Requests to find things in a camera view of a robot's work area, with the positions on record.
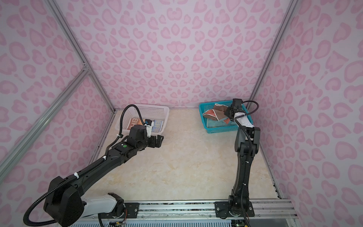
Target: vent grille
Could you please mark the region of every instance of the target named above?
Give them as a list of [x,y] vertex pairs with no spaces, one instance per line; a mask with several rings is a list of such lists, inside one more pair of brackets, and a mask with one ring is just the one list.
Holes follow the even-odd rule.
[[[76,222],[71,227],[100,227],[98,220]],[[127,221],[124,227],[231,227],[231,220]]]

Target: aluminum frame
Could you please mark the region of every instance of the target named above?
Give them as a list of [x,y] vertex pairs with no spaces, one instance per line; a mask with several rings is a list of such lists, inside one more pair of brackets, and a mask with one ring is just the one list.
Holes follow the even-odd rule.
[[261,152],[261,155],[262,155],[262,158],[263,158],[263,159],[264,159],[264,161],[265,161],[265,165],[266,165],[266,167],[267,167],[267,170],[268,170],[268,172],[270,173],[270,177],[271,177],[271,180],[272,180],[273,186],[274,186],[274,188],[275,188],[275,191],[276,191],[277,197],[281,199],[281,198],[283,198],[283,196],[282,196],[282,191],[281,191],[281,189],[280,189],[280,186],[279,186],[279,185],[278,185],[278,183],[277,183],[275,173],[274,173],[274,172],[273,172],[273,170],[272,170],[272,167],[271,167],[271,165],[270,165],[270,162],[269,162],[269,160],[267,159],[267,157],[266,157],[266,155],[265,155],[265,152],[264,152],[264,150],[263,150],[263,148],[262,148],[261,144],[260,144],[259,152]]
[[[252,226],[269,226],[269,227],[301,227],[301,225],[289,225],[289,220],[294,223],[297,219],[254,219],[251,220]],[[109,221],[102,220],[105,227],[112,227]],[[232,227],[232,220],[132,220],[127,221],[123,227]],[[76,222],[70,227],[100,227],[98,220],[87,222]]]
[[[254,100],[257,93],[258,93],[258,90],[259,88],[261,87],[261,83],[262,81],[264,80],[266,74],[267,74],[267,71],[268,71],[268,68],[270,67],[271,65],[271,62],[276,54],[276,52],[278,51],[278,47],[282,41],[282,39],[284,38],[285,34],[286,34],[286,31],[288,29],[288,27],[290,26],[291,24],[291,21],[298,9],[298,6],[300,4],[301,0],[291,0],[290,3],[289,3],[289,6],[287,7],[287,10],[286,10],[286,13],[284,15],[284,18],[282,19],[282,23],[277,31],[277,34],[276,34],[276,37],[272,43],[272,46],[270,48],[270,51],[266,57],[266,60],[262,66],[262,70],[258,76],[258,79],[256,81],[256,84],[254,85],[254,88],[252,90],[252,93],[251,93],[251,96],[249,98],[249,100]],[[249,108],[251,107],[252,103],[249,102],[246,106],[246,108],[249,110]]]
[[[255,217],[250,219],[297,219],[296,211],[289,199],[250,199]],[[214,202],[227,200],[163,200],[128,201],[140,203],[137,218],[128,220],[221,220],[216,217]],[[97,215],[81,218],[76,223],[91,221]]]
[[75,50],[78,58],[83,62],[84,67],[88,67],[91,72],[91,79],[95,83],[97,90],[100,92],[102,98],[107,103],[107,106],[110,108],[111,111],[115,111],[115,107],[113,106],[110,98],[108,97],[106,91],[102,87],[99,79],[97,78],[91,64],[89,63],[86,55],[84,54],[80,44],[78,43],[76,36],[74,35],[73,31],[71,30],[67,20],[65,19],[62,11],[59,8],[59,5],[57,4],[56,0],[44,0],[47,4],[49,10],[53,14],[54,18],[57,20],[58,25],[61,27],[63,33],[68,38],[70,45]]
[[16,164],[23,158],[25,153],[33,142],[40,136],[51,120],[56,116],[64,103],[72,96],[74,91],[79,87],[83,80],[90,75],[89,70],[85,67],[68,87],[58,96],[51,106],[43,113],[43,115],[34,123],[33,127],[25,134],[24,138],[9,151],[9,155],[0,165],[0,184],[5,177],[11,172]]

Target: wire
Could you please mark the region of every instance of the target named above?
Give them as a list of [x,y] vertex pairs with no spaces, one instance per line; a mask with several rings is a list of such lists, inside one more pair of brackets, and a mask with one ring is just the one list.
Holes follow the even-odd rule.
[[[241,117],[244,117],[243,115],[242,116],[238,116],[238,117],[235,117],[234,118],[234,121],[238,124],[238,126],[240,127],[240,129],[245,133],[246,137],[247,137],[247,140],[248,140],[248,143],[249,143],[249,150],[248,150],[248,155],[247,157],[249,157],[251,155],[251,152],[252,152],[252,141],[251,141],[251,138],[250,136],[248,135],[248,133],[246,132],[246,130],[242,127],[241,123],[237,121],[238,118],[241,118]],[[243,181],[246,179],[247,177],[247,164],[245,165],[245,171],[244,171],[244,176],[243,176]],[[246,211],[245,211],[245,208],[243,207],[243,192],[245,190],[245,185],[242,184],[242,190],[241,190],[241,208],[242,208],[242,214],[243,214],[243,218],[245,219],[245,223],[248,227],[250,227],[250,224],[249,224],[249,221],[247,221],[247,218],[246,218]]]
[[127,107],[125,107],[125,109],[123,109],[122,114],[121,114],[121,117],[120,117],[120,130],[119,130],[119,132],[118,132],[117,138],[115,139],[115,141],[114,141],[114,142],[112,142],[110,145],[108,145],[108,146],[106,147],[106,151],[105,151],[105,156],[106,156],[106,157],[109,155],[109,149],[110,149],[110,147],[112,147],[112,146],[113,146],[113,145],[114,145],[114,144],[115,144],[115,143],[119,140],[119,138],[122,138],[122,137],[123,137],[123,135],[122,135],[122,122],[123,122],[123,116],[125,115],[125,113],[126,113],[127,109],[128,109],[128,108],[130,108],[130,107],[134,107],[134,108],[136,109],[137,113],[139,114],[139,117],[140,117],[141,123],[142,123],[142,125],[144,125],[144,121],[142,120],[140,110],[139,110],[139,108],[138,108],[136,105],[134,105],[134,104],[130,104],[130,105],[128,105]]
[[242,102],[242,104],[243,103],[246,103],[246,102],[253,102],[254,104],[256,104],[257,106],[256,106],[256,108],[253,110],[253,111],[251,111],[251,112],[249,112],[249,113],[246,113],[245,114],[245,116],[248,116],[248,115],[251,115],[251,114],[253,114],[254,112],[256,112],[257,111],[257,109],[259,108],[259,104],[256,102],[256,101],[253,101],[253,100],[246,100],[246,101],[243,101]]
[[[104,158],[99,158],[98,160],[96,160],[94,163],[92,163],[91,165],[87,166],[86,168],[84,168],[83,170],[77,172],[79,178],[86,175],[89,171],[95,169],[97,166],[99,166],[102,162],[104,162],[105,159]],[[23,222],[24,224],[26,224],[27,226],[45,226],[45,225],[49,225],[49,224],[54,224],[57,221],[56,220],[49,220],[49,221],[45,221],[45,222],[33,222],[29,219],[30,213],[33,211],[33,209],[41,202],[43,201],[47,196],[49,196],[51,193],[55,192],[56,190],[64,187],[65,185],[68,185],[70,183],[72,183],[73,181],[77,180],[78,178],[76,176],[71,176],[69,177],[67,180],[63,181],[62,183],[58,184],[56,187],[50,189],[49,191],[47,191],[44,195],[42,195],[39,199],[37,199],[25,212],[24,217],[23,217]]]
[[130,108],[130,107],[134,107],[136,109],[137,113],[139,114],[139,117],[140,117],[140,120],[141,120],[142,125],[145,124],[144,121],[143,121],[143,119],[142,119],[142,117],[141,117],[141,113],[139,111],[139,108],[136,105],[134,105],[134,104],[128,105],[127,107],[125,107],[125,109],[123,109],[122,114],[121,114],[121,118],[120,118],[120,131],[119,131],[119,135],[121,135],[121,137],[122,137],[122,134],[121,133],[122,133],[123,116],[125,115],[125,112],[127,111],[127,109]]
[[100,214],[97,214],[97,216],[98,216],[99,226],[100,227],[104,227],[104,225],[102,223],[101,215]]
[[125,212],[125,218],[123,219],[122,223],[126,223],[126,219],[127,219],[127,209],[125,209],[126,212]]

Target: white plastic basket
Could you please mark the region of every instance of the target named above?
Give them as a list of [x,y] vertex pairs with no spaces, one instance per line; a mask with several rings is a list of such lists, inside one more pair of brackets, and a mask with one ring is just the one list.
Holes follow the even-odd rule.
[[[150,120],[163,120],[163,126],[160,132],[158,133],[151,133],[151,135],[161,135],[166,127],[166,123],[169,117],[169,107],[167,106],[156,106],[156,105],[147,105],[147,104],[134,104],[136,105],[141,113],[143,119],[150,119]],[[121,115],[118,117],[115,125],[115,129],[118,131],[120,130],[120,118]],[[137,113],[134,107],[130,107],[125,112],[122,121],[122,134],[128,135],[130,130],[127,130],[131,118],[139,118],[139,114]]]

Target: black cable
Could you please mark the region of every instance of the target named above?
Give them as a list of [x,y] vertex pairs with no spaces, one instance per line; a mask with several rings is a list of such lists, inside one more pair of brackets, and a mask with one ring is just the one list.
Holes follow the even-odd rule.
[[145,124],[144,121],[142,120],[142,117],[141,117],[141,113],[139,111],[139,108],[136,105],[134,105],[134,104],[128,105],[127,107],[125,107],[125,109],[123,109],[122,114],[121,114],[121,118],[120,118],[120,131],[119,131],[119,135],[120,135],[121,138],[122,138],[122,134],[121,133],[122,133],[123,116],[125,115],[125,112],[127,111],[127,109],[130,108],[130,107],[132,107],[132,106],[136,109],[137,113],[139,114],[139,117],[140,117],[140,120],[141,120],[142,125]]
[[101,220],[101,216],[100,214],[97,214],[98,215],[98,221],[99,221],[99,226],[100,227],[104,227],[103,223],[102,223],[102,220]]
[[121,117],[120,117],[120,130],[118,132],[117,138],[115,139],[115,141],[113,141],[110,145],[108,145],[106,147],[106,151],[105,151],[105,156],[106,157],[109,155],[109,149],[110,149],[110,147],[112,147],[118,141],[119,138],[122,138],[123,137],[123,135],[122,135],[123,116],[125,115],[125,112],[127,111],[127,109],[130,108],[130,107],[134,107],[136,109],[137,113],[139,114],[139,117],[140,117],[140,120],[141,120],[142,125],[145,124],[144,121],[143,121],[143,119],[142,119],[142,117],[141,117],[140,110],[139,110],[139,108],[136,105],[130,104],[127,107],[125,107],[125,109],[123,109],[122,114],[121,114]]
[[249,221],[247,220],[247,217],[246,217],[246,211],[245,211],[245,208],[243,207],[243,204],[241,205],[242,207],[242,214],[243,214],[243,219],[245,219],[245,225],[247,225],[248,227],[251,227],[251,225],[249,224]]
[[257,109],[259,108],[259,104],[256,102],[256,101],[253,101],[253,100],[246,100],[246,101],[243,101],[242,102],[242,104],[243,103],[246,103],[246,102],[253,102],[254,104],[256,104],[257,106],[256,106],[256,108],[253,110],[253,111],[251,111],[251,112],[249,112],[249,113],[246,113],[245,114],[245,116],[248,116],[248,115],[251,115],[251,114],[253,114],[254,112],[256,112],[257,111]]
[[[104,162],[105,159],[104,158],[99,158],[98,160],[96,160],[94,163],[92,163],[91,165],[87,166],[86,168],[84,168],[83,170],[77,172],[79,178],[86,175],[89,171],[95,169],[97,166],[99,166],[102,162]],[[23,222],[24,224],[26,224],[27,226],[45,226],[45,225],[49,225],[49,224],[54,224],[57,221],[56,220],[49,220],[49,221],[45,221],[45,222],[33,222],[31,220],[29,220],[29,216],[30,213],[33,211],[33,209],[41,202],[43,201],[47,196],[49,196],[51,193],[55,192],[56,190],[64,187],[67,184],[72,183],[73,181],[77,180],[78,178],[76,176],[71,176],[70,178],[68,178],[67,180],[63,181],[62,183],[58,184],[56,187],[50,189],[49,191],[47,191],[44,195],[42,195],[39,199],[37,199],[25,212],[24,217],[23,217]]]

